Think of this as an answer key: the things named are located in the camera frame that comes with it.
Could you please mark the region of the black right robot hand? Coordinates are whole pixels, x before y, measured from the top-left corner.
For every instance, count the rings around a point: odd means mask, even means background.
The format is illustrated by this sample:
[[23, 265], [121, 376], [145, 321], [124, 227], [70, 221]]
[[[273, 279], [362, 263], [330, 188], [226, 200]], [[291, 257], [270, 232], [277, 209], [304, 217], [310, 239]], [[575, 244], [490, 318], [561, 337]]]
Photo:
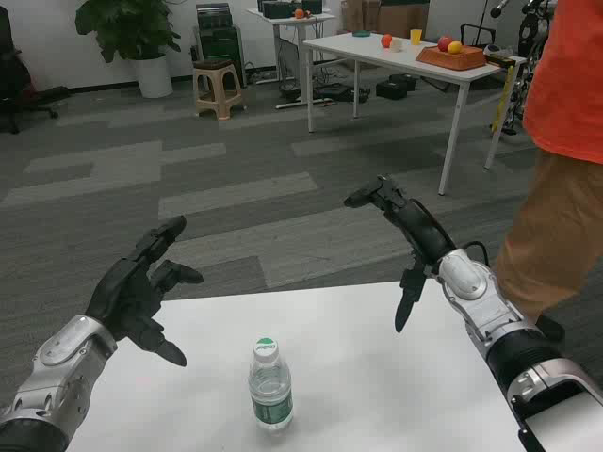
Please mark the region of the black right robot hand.
[[414, 264], [402, 274], [402, 297], [395, 314], [396, 332], [402, 332], [421, 298], [425, 282], [437, 271], [439, 261], [457, 246], [421, 202], [407, 197], [404, 190], [386, 176], [377, 176], [344, 200], [349, 208], [368, 204], [380, 209], [412, 247]]

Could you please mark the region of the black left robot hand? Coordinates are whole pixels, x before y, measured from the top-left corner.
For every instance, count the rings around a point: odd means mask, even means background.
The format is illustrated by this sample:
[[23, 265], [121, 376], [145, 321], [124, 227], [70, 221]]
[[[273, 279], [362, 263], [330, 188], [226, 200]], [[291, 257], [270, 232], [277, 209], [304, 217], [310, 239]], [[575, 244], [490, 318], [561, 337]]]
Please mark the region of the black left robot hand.
[[114, 340], [128, 338], [140, 349], [181, 367], [187, 365], [185, 354], [166, 339], [164, 327], [154, 315], [176, 285], [204, 281], [199, 271], [163, 258], [186, 226], [186, 218], [178, 216], [146, 232], [98, 282], [85, 312], [99, 321]]

